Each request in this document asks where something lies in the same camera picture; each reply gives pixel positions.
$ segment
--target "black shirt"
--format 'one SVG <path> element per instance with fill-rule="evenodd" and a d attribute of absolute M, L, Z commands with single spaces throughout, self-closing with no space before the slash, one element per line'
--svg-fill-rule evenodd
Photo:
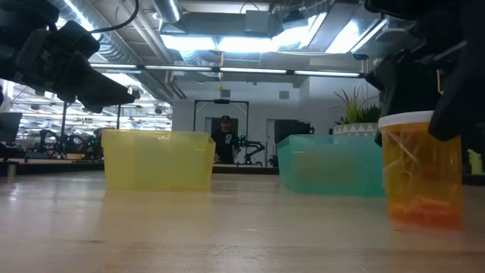
<path fill-rule="evenodd" d="M 211 137 L 215 141 L 215 153 L 219 155 L 219 161 L 223 164 L 234 164 L 233 146 L 238 148 L 236 133 L 219 129 Z"/>

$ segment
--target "person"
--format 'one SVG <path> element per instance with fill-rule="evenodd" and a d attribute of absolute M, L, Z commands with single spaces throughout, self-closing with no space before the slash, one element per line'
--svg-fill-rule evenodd
<path fill-rule="evenodd" d="M 219 162 L 234 164 L 233 148 L 236 152 L 240 152 L 241 149 L 238 146 L 237 134 L 230 129 L 230 117 L 228 115 L 221 117 L 221 128 L 213 132 L 211 137 L 215 141 L 215 154 L 216 158 L 219 158 Z"/>

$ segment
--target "white container lid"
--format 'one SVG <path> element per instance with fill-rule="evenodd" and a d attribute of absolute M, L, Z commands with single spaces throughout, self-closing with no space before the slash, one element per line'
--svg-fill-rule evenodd
<path fill-rule="evenodd" d="M 388 115 L 379 119 L 379 129 L 382 127 L 399 125 L 399 124 L 417 124 L 427 123 L 431 121 L 433 111 L 416 111 L 409 113 L 401 113 L 395 115 Z"/>

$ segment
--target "metal frame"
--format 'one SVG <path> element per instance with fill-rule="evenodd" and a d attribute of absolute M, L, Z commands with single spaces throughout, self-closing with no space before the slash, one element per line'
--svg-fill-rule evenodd
<path fill-rule="evenodd" d="M 197 121 L 197 104 L 199 102 L 213 102 L 214 104 L 216 103 L 217 100 L 210 100 L 210 99 L 196 99 L 194 101 L 194 119 L 193 119 L 193 129 L 192 131 L 196 131 L 196 121 Z M 246 104 L 246 139 L 248 139 L 248 129 L 249 129 L 249 102 L 248 101 L 229 101 L 228 104 L 231 103 L 244 103 Z"/>

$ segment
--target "potted plant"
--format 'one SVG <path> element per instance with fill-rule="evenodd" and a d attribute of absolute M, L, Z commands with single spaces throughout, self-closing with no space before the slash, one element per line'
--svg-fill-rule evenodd
<path fill-rule="evenodd" d="M 333 134 L 340 136 L 375 136 L 377 131 L 377 122 L 380 117 L 380 109 L 376 105 L 364 107 L 364 104 L 369 100 L 366 99 L 363 103 L 358 103 L 359 90 L 354 87 L 353 96 L 347 96 L 346 92 L 342 90 L 343 95 L 334 92 L 339 99 L 344 102 L 344 107 L 337 106 L 334 108 L 342 109 L 345 117 L 341 117 L 339 121 L 335 122 L 333 127 Z"/>

